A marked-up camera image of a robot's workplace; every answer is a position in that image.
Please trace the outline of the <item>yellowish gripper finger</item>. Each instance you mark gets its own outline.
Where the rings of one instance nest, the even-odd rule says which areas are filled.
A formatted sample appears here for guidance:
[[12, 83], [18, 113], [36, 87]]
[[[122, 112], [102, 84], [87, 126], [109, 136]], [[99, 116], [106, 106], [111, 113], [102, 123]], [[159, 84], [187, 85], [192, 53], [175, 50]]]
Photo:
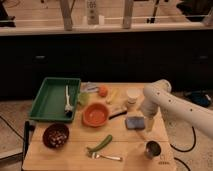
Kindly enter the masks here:
[[146, 118], [146, 131], [147, 132], [151, 132], [152, 129], [153, 129], [153, 126], [154, 126], [154, 122], [155, 122], [155, 119], [152, 117], [152, 118]]

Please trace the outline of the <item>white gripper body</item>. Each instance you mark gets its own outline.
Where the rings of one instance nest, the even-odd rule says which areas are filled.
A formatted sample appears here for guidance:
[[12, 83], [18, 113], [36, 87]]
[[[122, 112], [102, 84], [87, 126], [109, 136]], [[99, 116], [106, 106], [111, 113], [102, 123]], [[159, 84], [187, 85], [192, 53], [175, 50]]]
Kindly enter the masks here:
[[139, 109], [145, 117], [153, 118], [158, 112], [158, 105], [148, 98], [144, 98]]

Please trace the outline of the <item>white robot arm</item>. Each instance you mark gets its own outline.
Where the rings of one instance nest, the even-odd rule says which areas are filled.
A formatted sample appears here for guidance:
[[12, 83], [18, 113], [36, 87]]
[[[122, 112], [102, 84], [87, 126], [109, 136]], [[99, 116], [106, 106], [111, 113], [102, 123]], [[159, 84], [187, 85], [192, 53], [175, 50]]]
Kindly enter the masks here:
[[148, 83], [143, 88], [144, 100], [140, 111], [145, 117], [145, 129], [150, 132], [158, 108], [162, 107], [182, 118], [203, 134], [213, 139], [213, 110], [206, 109], [171, 94], [171, 84], [165, 79]]

